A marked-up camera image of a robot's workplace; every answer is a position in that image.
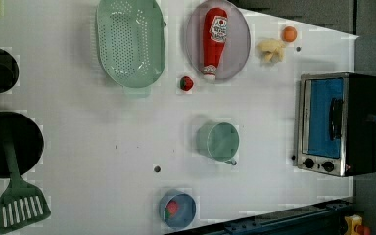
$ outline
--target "ketchup label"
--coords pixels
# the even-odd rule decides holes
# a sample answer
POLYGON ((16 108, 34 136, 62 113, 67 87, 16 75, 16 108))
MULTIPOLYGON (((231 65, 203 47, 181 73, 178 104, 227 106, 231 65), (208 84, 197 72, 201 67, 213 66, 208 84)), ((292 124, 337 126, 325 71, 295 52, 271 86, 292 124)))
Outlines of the ketchup label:
POLYGON ((224 43, 227 39, 227 18, 215 16, 210 28, 211 39, 224 43))
POLYGON ((216 67, 213 65, 205 66, 203 73, 204 74, 216 74, 216 67))

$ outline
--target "spatula handle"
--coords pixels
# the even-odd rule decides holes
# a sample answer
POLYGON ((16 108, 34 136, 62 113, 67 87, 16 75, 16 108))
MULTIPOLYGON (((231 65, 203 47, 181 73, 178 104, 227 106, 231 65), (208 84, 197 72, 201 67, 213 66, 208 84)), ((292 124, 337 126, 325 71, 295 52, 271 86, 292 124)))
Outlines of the spatula handle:
POLYGON ((14 184, 18 183, 21 179, 20 171, 18 170, 17 156, 14 149, 14 141, 12 139, 12 132, 10 125, 5 122, 1 126, 2 141, 5 151, 5 158, 7 161, 7 167, 10 172, 11 181, 14 184))

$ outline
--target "toaster oven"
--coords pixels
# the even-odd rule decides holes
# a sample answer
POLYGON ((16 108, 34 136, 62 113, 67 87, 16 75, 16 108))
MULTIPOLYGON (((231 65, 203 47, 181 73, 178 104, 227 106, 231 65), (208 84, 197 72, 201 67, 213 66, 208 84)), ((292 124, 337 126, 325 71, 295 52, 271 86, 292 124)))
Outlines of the toaster oven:
POLYGON ((376 77, 306 74, 301 79, 298 168, 336 176, 376 171, 376 77))

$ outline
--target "toaster oven door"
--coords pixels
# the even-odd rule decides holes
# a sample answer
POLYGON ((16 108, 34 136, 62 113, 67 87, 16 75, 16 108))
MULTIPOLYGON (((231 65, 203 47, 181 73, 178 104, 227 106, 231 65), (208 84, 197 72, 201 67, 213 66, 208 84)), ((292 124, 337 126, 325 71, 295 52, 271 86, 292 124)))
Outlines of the toaster oven door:
POLYGON ((344 81, 341 78, 305 82, 303 153, 341 157, 344 81))

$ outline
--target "ketchup bottle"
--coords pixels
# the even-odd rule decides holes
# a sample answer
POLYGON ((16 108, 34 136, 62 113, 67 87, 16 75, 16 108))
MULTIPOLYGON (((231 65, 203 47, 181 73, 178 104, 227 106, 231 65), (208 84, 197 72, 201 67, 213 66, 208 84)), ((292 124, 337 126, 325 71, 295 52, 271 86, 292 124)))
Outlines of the ketchup bottle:
POLYGON ((210 9, 204 21, 204 79, 215 81, 216 69, 227 38, 227 13, 221 8, 210 9))

